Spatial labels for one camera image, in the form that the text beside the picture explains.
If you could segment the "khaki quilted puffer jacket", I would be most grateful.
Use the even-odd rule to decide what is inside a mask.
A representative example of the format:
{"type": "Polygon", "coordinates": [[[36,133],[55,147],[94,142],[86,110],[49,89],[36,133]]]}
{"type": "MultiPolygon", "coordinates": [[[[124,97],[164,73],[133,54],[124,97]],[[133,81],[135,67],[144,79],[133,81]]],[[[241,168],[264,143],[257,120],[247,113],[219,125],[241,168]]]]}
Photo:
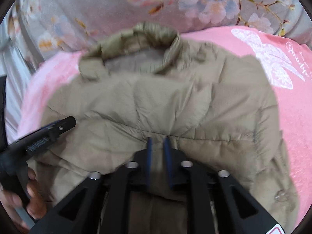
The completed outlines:
{"type": "Polygon", "coordinates": [[[279,128],[278,104],[260,62],[177,31],[139,23],[98,42],[79,74],[48,100],[41,123],[76,127],[32,162],[48,208],[91,171],[109,173],[152,138],[151,188],[131,200],[130,233],[185,233],[184,198],[164,172],[163,140],[225,169],[275,218],[294,229],[298,197],[279,128]]]}

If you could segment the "pink bow-print blanket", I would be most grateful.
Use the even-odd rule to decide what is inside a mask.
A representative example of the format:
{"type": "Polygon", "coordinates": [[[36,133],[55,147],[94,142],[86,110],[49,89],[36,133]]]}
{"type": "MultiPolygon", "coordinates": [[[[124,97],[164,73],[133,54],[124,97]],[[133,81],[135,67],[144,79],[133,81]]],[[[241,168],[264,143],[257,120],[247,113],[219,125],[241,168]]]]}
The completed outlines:
{"type": "Polygon", "coordinates": [[[190,127],[194,108],[177,94],[166,95],[168,102],[181,108],[169,127],[162,127],[171,113],[166,106],[153,111],[158,119],[155,129],[144,124],[136,111],[131,111],[134,119],[103,116],[102,121],[107,128],[125,126],[138,134],[171,136],[184,149],[195,143],[195,156],[209,164],[228,165],[278,222],[286,229],[293,228],[311,203],[311,181],[302,174],[311,157],[311,50],[288,38],[247,27],[215,27],[181,34],[180,42],[185,47],[183,60],[197,61],[190,55],[204,46],[210,64],[221,62],[220,69],[211,66],[184,73],[204,103],[213,100],[209,90],[220,83],[224,84],[223,95],[238,100],[237,110],[248,100],[259,99],[261,92],[274,91],[272,112],[259,112],[254,133],[239,132],[236,138],[214,140],[215,129],[210,126],[208,132],[195,136],[190,127]]]}

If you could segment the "grey floral bed sheet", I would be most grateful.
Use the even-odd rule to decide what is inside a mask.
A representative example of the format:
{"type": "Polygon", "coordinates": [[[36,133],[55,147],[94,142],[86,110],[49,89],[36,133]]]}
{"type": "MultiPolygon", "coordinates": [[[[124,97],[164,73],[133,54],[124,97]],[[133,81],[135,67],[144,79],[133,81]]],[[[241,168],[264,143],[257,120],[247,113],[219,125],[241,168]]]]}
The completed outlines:
{"type": "Polygon", "coordinates": [[[181,33],[245,25],[311,46],[311,19],[299,0],[15,0],[1,38],[37,64],[142,21],[181,33]]]}

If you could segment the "grey satin curtain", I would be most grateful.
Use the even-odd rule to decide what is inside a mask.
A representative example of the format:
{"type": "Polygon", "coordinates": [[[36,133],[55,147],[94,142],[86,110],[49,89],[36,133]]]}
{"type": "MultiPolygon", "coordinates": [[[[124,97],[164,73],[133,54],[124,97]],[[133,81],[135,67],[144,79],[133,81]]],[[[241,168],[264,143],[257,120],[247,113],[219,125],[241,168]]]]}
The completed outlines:
{"type": "Polygon", "coordinates": [[[19,47],[21,41],[18,14],[12,7],[1,23],[1,75],[6,76],[5,128],[9,143],[17,138],[23,97],[33,72],[27,52],[19,47]]]}

